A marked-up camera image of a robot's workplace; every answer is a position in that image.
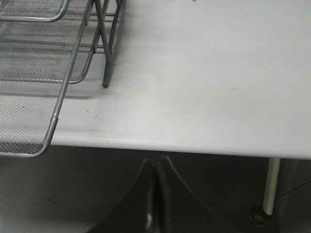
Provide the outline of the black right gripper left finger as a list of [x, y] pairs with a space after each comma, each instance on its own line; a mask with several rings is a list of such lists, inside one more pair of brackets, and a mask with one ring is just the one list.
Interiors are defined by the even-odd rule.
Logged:
[[155, 163], [144, 159], [134, 184], [102, 222], [90, 233], [153, 233]]

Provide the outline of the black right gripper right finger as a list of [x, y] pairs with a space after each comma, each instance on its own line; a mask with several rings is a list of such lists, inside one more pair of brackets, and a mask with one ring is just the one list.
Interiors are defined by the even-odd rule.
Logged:
[[237, 233], [231, 224], [199, 201], [168, 156], [155, 161], [156, 233]]

